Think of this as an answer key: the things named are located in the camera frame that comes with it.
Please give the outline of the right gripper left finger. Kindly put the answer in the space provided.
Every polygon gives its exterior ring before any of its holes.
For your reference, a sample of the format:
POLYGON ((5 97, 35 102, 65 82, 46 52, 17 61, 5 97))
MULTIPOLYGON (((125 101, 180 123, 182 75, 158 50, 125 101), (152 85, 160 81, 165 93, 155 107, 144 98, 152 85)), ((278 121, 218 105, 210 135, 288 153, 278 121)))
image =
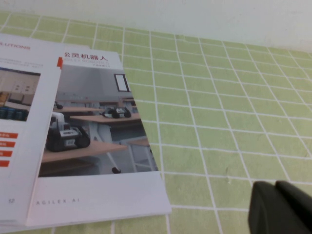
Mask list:
POLYGON ((265 181, 253 184, 249 215, 252 234, 310 234, 279 190, 265 181))

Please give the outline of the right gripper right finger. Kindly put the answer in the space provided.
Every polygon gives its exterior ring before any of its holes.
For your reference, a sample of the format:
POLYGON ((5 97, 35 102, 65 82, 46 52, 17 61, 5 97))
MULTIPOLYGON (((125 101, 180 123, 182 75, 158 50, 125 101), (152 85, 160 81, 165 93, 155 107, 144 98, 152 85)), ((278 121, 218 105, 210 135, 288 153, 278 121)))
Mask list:
POLYGON ((306 227, 312 226, 312 197, 286 181, 277 181, 275 187, 306 227))

